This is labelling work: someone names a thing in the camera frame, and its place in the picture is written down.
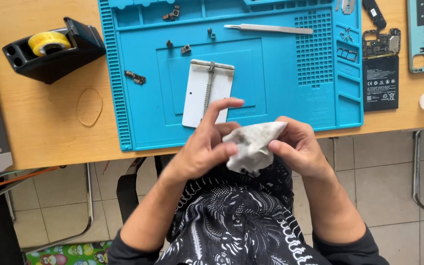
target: tweezers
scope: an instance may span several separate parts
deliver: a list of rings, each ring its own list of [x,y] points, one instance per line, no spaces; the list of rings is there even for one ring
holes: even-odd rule
[[[313,34],[313,29],[311,28],[294,28],[294,27],[267,26],[267,25],[255,25],[255,24],[224,25],[224,27],[236,28],[239,30],[251,30],[251,31],[272,31],[272,32],[284,32],[284,33],[295,33],[295,34]]]

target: hand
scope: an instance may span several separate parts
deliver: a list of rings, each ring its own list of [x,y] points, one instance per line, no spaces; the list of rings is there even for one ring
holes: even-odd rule
[[[227,161],[230,156],[236,154],[238,152],[237,145],[229,142],[223,143],[222,136],[239,128],[240,125],[236,122],[215,125],[215,121],[221,110],[240,107],[243,104],[244,100],[236,98],[212,102],[197,129],[164,169],[164,172],[167,172],[165,175],[179,182],[197,179],[214,166]]]
[[[287,122],[287,126],[277,140],[269,143],[269,150],[302,176],[320,177],[333,172],[309,124],[284,116],[276,121]]]

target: green cable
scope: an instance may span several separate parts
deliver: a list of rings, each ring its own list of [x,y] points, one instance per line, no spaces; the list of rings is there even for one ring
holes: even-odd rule
[[[1,174],[0,175],[0,178],[1,177],[4,177],[6,175],[12,174],[12,173],[19,173],[19,172],[22,172],[22,170],[9,171],[9,172],[6,172],[6,173]]]

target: yellow tape roll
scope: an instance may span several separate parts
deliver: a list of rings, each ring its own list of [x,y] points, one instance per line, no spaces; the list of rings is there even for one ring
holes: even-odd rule
[[[35,55],[42,57],[47,55],[50,48],[65,50],[71,48],[71,44],[62,33],[49,31],[33,35],[29,39],[29,47]]]

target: black and white patterned clothing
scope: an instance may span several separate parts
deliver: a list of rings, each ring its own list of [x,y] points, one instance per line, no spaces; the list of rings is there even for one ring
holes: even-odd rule
[[[155,257],[159,265],[332,264],[305,244],[292,204],[291,173],[277,160],[258,173],[236,173],[220,165],[186,184],[167,235],[171,244],[161,256],[133,250],[117,236],[109,264],[153,264]],[[367,256],[364,264],[386,264],[369,230],[364,238],[367,250],[355,251],[357,256]],[[324,250],[331,245],[319,242]],[[123,250],[130,258],[122,259]],[[133,260],[133,253],[139,259]]]

